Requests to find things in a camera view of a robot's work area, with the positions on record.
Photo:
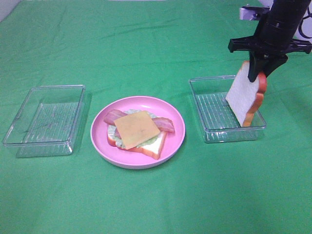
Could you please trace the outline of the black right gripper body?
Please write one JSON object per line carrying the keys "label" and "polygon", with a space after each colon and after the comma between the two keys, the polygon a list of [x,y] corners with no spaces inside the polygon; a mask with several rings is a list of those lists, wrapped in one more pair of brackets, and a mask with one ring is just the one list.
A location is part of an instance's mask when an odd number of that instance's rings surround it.
{"label": "black right gripper body", "polygon": [[266,55],[285,55],[292,52],[312,51],[312,43],[307,40],[294,39],[299,22],[260,21],[251,36],[230,39],[228,49],[234,51],[251,51]]}

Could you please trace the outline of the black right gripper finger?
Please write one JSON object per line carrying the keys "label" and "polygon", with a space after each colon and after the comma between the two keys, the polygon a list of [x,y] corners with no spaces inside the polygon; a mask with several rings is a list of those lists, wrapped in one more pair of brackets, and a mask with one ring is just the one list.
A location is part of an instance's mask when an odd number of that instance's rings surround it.
{"label": "black right gripper finger", "polygon": [[249,52],[249,72],[248,79],[250,82],[254,82],[260,72],[263,72],[266,76],[267,65],[269,63],[269,56],[261,54],[255,51]]}
{"label": "black right gripper finger", "polygon": [[266,63],[262,69],[266,77],[268,77],[274,70],[285,64],[288,60],[287,55],[269,55],[266,57]]}

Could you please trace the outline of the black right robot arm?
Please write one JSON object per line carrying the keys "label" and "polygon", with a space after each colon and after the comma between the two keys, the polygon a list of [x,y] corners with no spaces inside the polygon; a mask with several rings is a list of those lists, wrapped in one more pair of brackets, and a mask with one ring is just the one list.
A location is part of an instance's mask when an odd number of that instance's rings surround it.
{"label": "black right robot arm", "polygon": [[309,0],[275,0],[268,7],[244,7],[255,12],[259,23],[252,36],[230,39],[228,49],[249,51],[248,79],[254,82],[260,72],[270,75],[286,63],[287,53],[310,53],[312,44],[306,40],[294,39],[309,5]]}

